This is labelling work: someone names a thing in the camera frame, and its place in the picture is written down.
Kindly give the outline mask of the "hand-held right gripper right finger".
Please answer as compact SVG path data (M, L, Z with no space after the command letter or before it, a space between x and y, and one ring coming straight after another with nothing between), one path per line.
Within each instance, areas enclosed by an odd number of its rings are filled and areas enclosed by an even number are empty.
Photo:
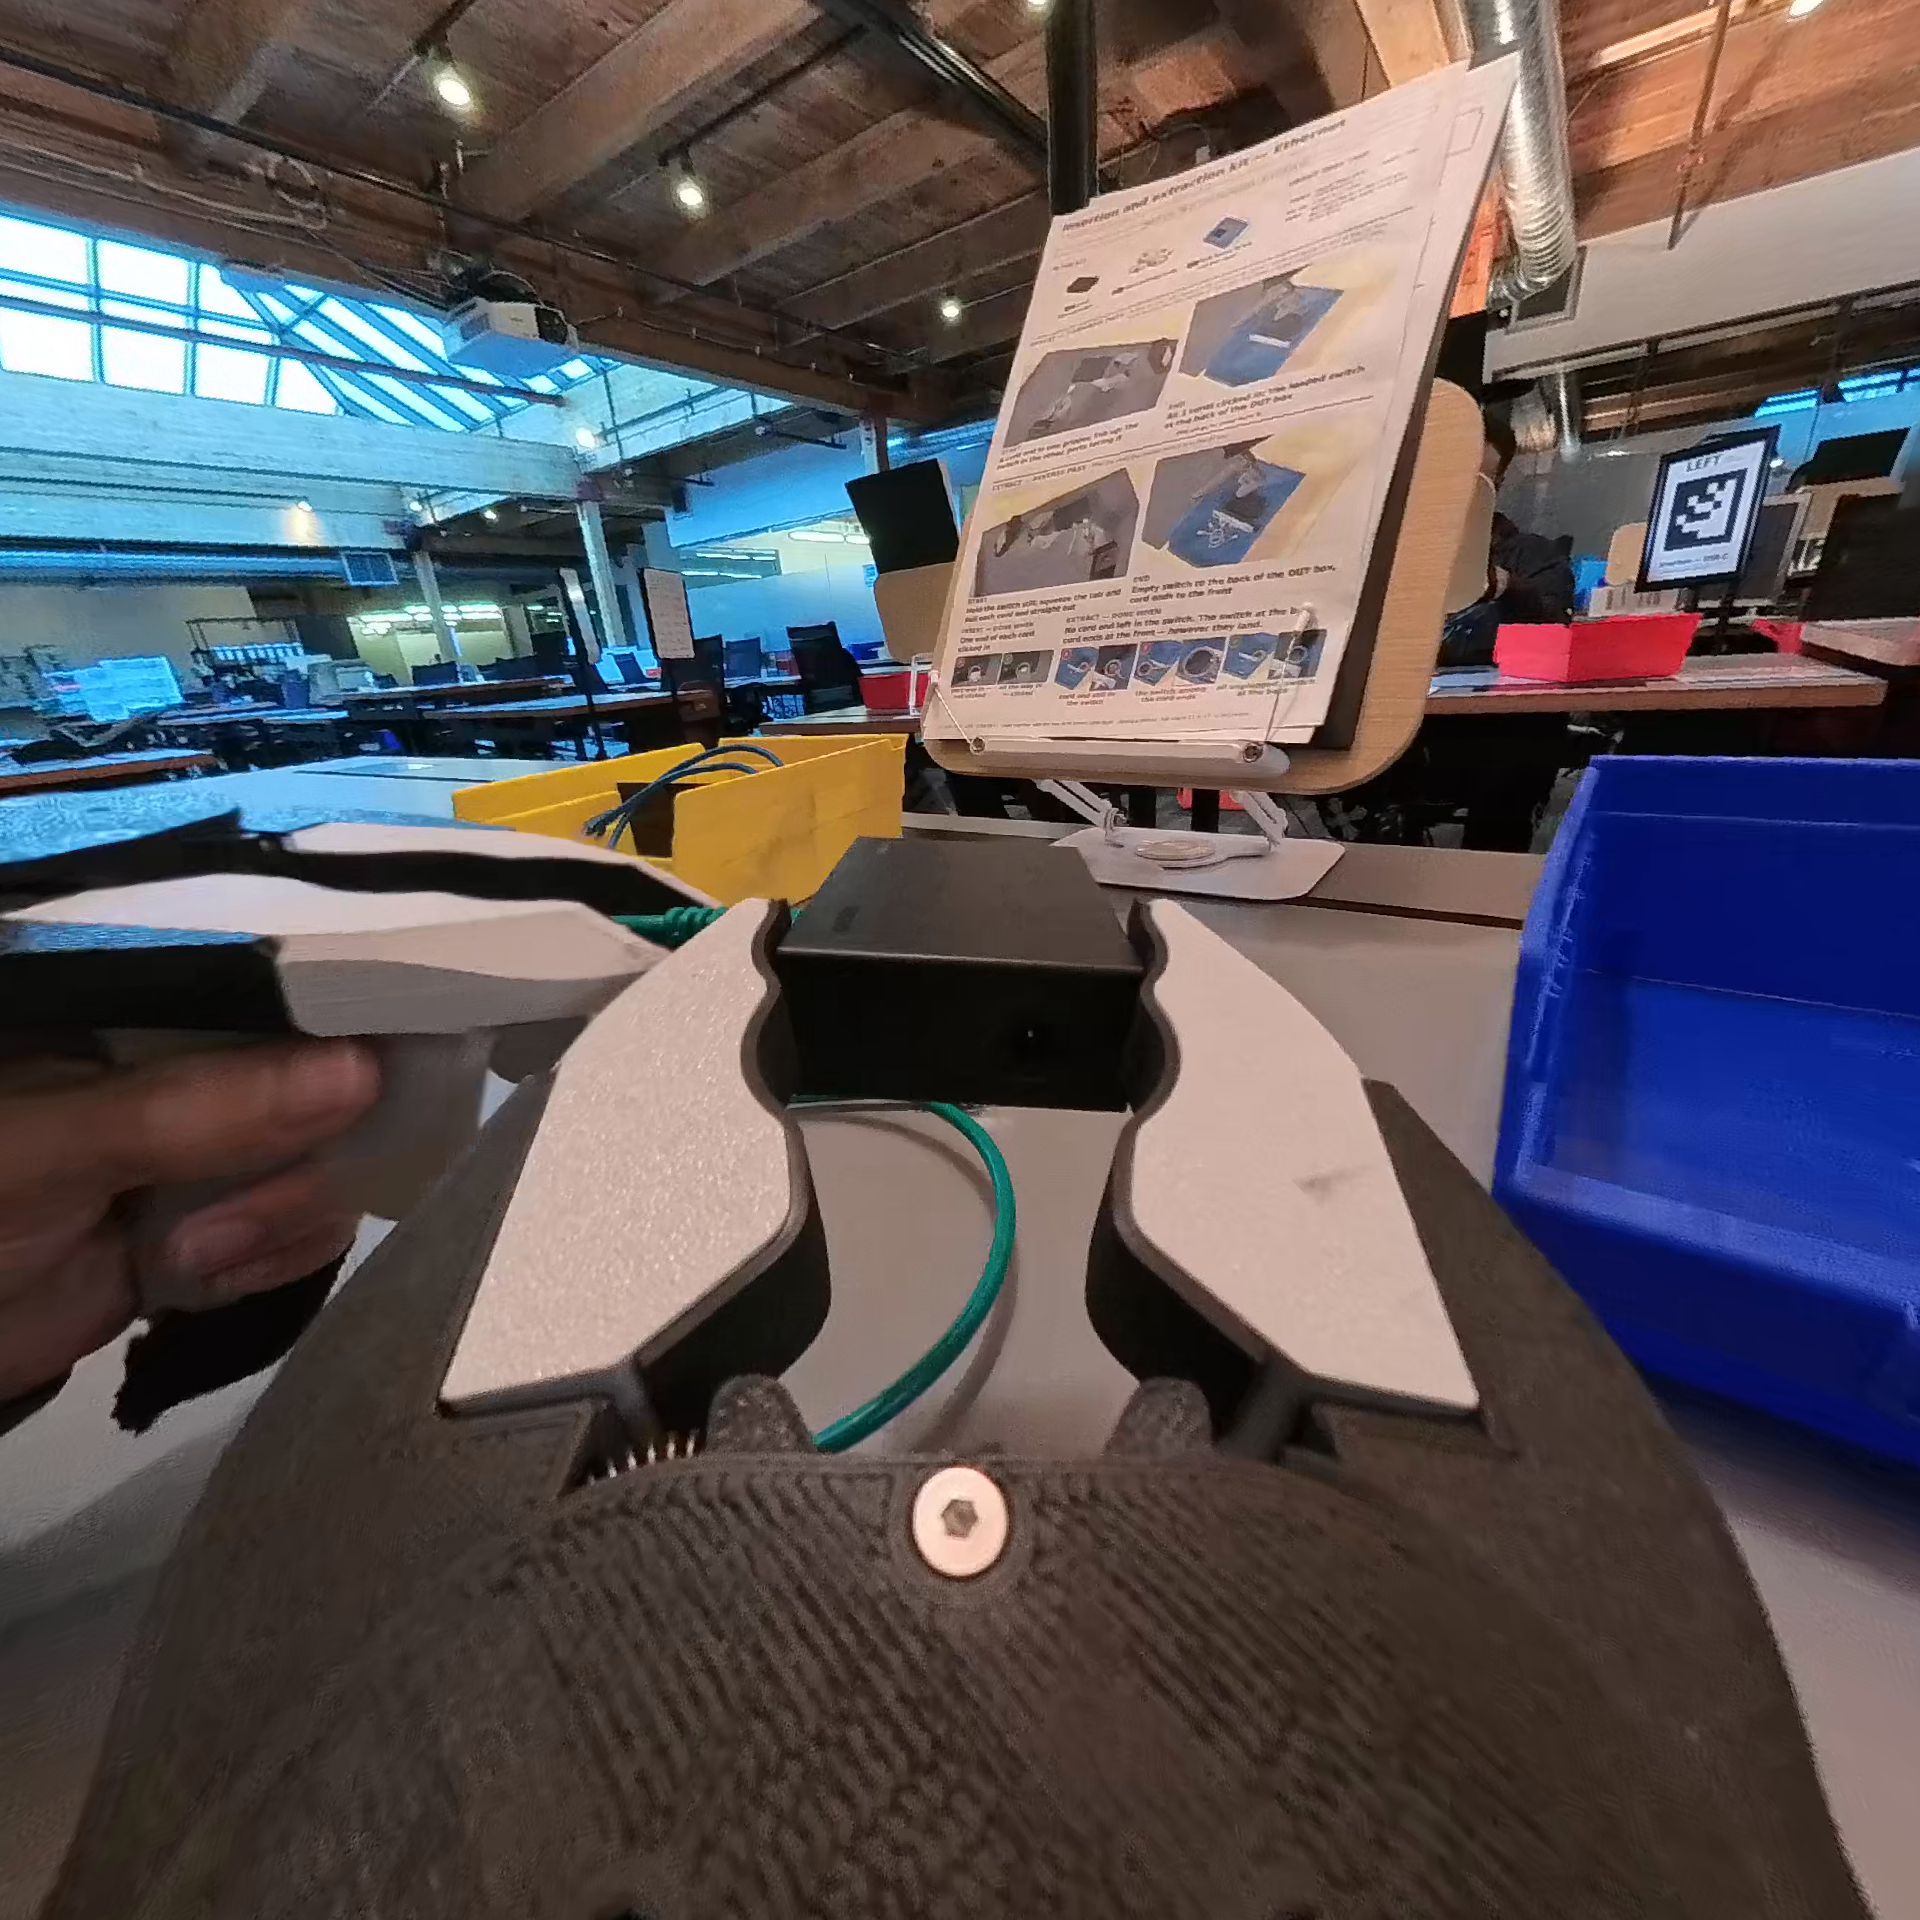
M1469 1420L1481 1395L1352 1054L1187 908L1132 910L1128 1123L1088 1322L1137 1380L1216 1420L1299 1403Z

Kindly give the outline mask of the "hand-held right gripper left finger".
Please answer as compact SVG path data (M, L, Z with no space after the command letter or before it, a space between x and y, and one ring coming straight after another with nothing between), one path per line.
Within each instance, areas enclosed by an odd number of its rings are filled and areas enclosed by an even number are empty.
M554 1071L439 1401L474 1418L603 1401L707 1425L825 1328L825 1224L786 1108L786 910L723 910L591 1019Z

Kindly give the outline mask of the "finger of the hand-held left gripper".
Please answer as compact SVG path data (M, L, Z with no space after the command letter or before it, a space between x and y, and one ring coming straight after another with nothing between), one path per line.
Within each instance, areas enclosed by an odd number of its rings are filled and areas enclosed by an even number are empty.
M658 958L632 919L259 873L92 888L5 915L5 1036L373 1041L588 1019Z
M674 873L632 856L455 824L319 824L261 833L257 873L367 896L570 903L600 916L713 908Z

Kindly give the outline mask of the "yellow plastic bin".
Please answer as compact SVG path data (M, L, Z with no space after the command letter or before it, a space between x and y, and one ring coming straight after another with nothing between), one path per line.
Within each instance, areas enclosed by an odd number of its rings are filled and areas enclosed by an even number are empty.
M802 903L857 840L901 834L905 738L728 736L713 750L687 745L472 784L450 810L468 826L636 857L619 840L619 786L663 780L679 783L674 856L640 860L721 905L748 896Z

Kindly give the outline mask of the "black network switch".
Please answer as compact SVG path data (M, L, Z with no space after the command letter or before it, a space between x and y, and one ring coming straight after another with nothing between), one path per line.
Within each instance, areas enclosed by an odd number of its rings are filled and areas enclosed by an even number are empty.
M805 1098L1129 1106L1146 963L1073 851L861 838L772 958Z

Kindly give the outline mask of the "person's left hand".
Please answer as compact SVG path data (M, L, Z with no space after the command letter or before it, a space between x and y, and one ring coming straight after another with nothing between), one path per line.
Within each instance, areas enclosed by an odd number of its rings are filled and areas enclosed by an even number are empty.
M378 1098L378 1054L352 1041L5 1060L5 1425L151 1306L212 1312L346 1257L360 1215L321 1160Z

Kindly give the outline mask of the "blue plastic bin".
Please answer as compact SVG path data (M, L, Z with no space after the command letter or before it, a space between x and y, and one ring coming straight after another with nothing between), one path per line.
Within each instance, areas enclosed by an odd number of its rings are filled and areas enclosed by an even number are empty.
M1643 1374L1916 1470L1914 759L1592 763L1495 1200Z

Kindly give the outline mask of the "white ceiling projector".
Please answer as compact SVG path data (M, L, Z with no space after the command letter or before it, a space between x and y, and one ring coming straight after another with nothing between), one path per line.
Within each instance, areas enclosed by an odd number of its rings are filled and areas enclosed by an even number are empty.
M450 367L503 380L552 378L580 350L578 330L538 299L476 296L455 304L439 332Z

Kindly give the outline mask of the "black panel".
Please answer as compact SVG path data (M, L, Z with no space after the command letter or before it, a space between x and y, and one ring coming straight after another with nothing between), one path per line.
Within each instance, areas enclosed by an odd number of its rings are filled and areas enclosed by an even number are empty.
M855 475L847 495L879 577L955 563L957 518L940 460Z

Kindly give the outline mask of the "wooden document stand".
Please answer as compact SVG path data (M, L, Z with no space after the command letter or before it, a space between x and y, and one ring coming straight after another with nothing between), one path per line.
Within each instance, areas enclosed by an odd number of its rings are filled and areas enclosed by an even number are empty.
M954 642L940 640L920 715L921 743L951 776L1043 784L1083 820L1066 844L1111 889L1253 905L1304 900L1333 873L1345 847L1290 838L1279 800L1347 793L1411 747L1424 723L1456 564L1480 551L1491 510L1476 399L1435 376L1385 489L1330 715L1309 740L1285 745L1272 738L1272 723L1225 736L1148 723L1129 723L1115 736L1064 726L1040 735L994 730L961 714ZM1123 826L1097 800L1097 784L1232 793L1255 833Z

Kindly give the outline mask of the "wooden work table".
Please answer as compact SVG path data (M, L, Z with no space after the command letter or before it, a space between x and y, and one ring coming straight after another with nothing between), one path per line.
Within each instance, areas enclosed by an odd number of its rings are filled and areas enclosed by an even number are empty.
M1428 718L1549 714L1739 714L1879 708L1885 684L1808 656L1701 656L1660 680L1530 682L1492 667L1439 675Z

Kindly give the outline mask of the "red plastic bin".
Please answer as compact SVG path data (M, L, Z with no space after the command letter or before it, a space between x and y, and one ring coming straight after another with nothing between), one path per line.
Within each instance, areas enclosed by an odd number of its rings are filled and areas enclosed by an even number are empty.
M1505 623L1495 671L1507 682L1543 687L1664 682L1690 659L1698 626L1696 614Z

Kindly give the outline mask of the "printed instruction sheet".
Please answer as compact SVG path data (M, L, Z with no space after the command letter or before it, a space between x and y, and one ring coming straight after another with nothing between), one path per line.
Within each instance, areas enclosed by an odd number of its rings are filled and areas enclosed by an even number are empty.
M1516 52L1052 223L927 738L1250 761L1330 715Z

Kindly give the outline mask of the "black and white tag sign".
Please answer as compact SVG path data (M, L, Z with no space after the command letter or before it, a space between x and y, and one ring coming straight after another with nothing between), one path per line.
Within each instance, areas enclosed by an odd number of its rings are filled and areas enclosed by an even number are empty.
M1648 502L1636 591L1736 586L1760 526L1777 424L1669 451Z

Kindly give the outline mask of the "black pillar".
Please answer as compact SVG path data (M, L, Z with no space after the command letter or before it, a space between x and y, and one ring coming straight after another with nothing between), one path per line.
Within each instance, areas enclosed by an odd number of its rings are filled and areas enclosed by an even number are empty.
M1059 220L1097 192L1097 2L1047 2L1047 203Z

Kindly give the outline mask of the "silver air duct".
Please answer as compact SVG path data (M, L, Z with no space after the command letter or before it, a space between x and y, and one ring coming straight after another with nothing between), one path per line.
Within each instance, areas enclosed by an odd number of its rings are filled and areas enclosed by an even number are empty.
M1520 63L1499 172L1509 248L1491 281L1507 312L1554 288L1578 263L1578 203L1569 146L1569 71L1556 2L1458 2L1476 60Z

